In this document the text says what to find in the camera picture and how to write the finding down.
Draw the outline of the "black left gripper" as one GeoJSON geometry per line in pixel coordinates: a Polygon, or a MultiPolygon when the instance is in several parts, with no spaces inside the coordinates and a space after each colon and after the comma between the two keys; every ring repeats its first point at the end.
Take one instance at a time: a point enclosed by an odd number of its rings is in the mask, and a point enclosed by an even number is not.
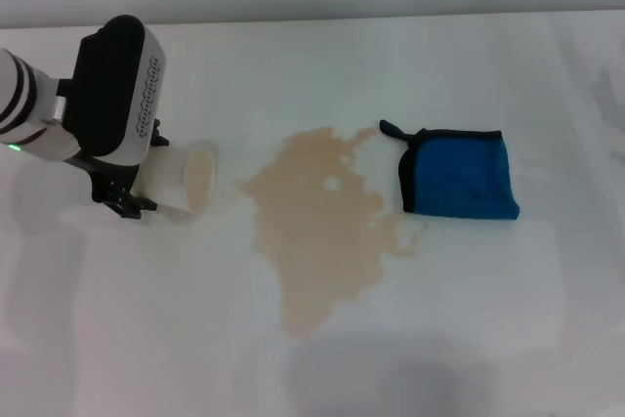
{"type": "MultiPolygon", "coordinates": [[[[155,118],[149,145],[169,146],[170,141],[161,135],[159,127],[160,120],[155,118]]],[[[144,211],[156,211],[155,202],[132,194],[140,170],[139,164],[126,166],[106,163],[83,151],[78,151],[65,162],[85,171],[91,179],[93,201],[105,205],[121,218],[139,220],[144,211]]]]}

